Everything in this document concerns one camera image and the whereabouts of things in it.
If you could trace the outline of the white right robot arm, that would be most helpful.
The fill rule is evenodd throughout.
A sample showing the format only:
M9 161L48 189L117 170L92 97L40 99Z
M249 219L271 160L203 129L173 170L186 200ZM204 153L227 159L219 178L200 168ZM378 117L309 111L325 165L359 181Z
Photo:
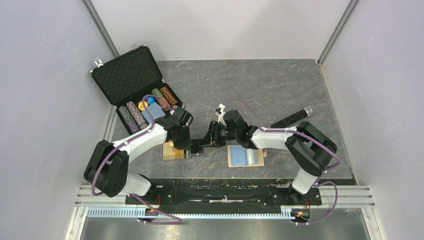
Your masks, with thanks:
M290 128L265 128L248 124L237 110L223 112L209 124L199 142L201 147L224 147L228 141L237 141L245 149L287 150L300 169L289 189L289 199L302 204L309 198L309 190L337 159L337 146L313 124L302 121Z

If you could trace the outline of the tan leather card holder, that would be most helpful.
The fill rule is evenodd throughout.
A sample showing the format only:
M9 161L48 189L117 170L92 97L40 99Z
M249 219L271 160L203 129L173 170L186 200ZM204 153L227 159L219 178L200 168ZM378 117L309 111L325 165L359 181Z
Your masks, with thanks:
M246 149L241 145L228 145L227 156L229 168L263 167L267 151L265 149Z

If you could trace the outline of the clear acrylic card box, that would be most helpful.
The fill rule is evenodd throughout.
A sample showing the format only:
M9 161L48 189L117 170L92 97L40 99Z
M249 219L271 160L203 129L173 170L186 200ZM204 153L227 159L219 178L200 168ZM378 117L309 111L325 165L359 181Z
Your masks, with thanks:
M176 149L172 141L165 142L161 147L160 155L164 161L201 158L204 155L204 147L199 146L200 141L200 139L192 139L189 149Z

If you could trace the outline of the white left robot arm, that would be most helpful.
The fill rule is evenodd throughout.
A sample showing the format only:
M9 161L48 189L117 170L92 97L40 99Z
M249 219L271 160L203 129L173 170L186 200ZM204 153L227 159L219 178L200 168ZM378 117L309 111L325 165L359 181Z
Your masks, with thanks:
M189 150L193 119L188 111L177 106L170 114L129 137L115 142L99 141L83 173L91 184L92 195L113 198L124 193L137 195L145 204L153 203L157 198L154 184L143 175L130 174L129 165L146 151L169 141L176 149Z

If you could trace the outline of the black VIP card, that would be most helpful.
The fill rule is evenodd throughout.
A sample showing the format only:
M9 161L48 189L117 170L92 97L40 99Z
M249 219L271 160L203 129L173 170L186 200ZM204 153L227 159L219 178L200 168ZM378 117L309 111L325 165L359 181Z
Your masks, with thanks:
M200 146L201 141L202 140L199 138L191 140L190 149L186 150L187 159L201 158L204 156L204 148Z

